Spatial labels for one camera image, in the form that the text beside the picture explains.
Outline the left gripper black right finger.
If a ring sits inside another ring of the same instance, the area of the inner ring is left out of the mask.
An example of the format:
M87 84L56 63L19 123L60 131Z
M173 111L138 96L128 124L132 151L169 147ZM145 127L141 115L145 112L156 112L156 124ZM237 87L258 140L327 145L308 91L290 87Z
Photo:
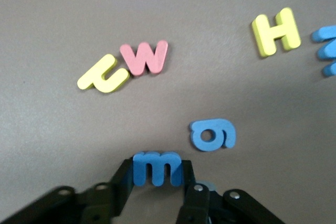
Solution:
M195 179L192 162L182 161L184 201L176 223L283 223L275 214L241 189L222 195Z

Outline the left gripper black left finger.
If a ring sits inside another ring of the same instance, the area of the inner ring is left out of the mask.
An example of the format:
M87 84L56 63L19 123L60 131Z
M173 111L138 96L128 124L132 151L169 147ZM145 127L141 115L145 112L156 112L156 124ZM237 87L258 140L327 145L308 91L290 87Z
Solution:
M133 189L133 161L125 159L110 181L78 193L56 187L2 223L111 223L121 214Z

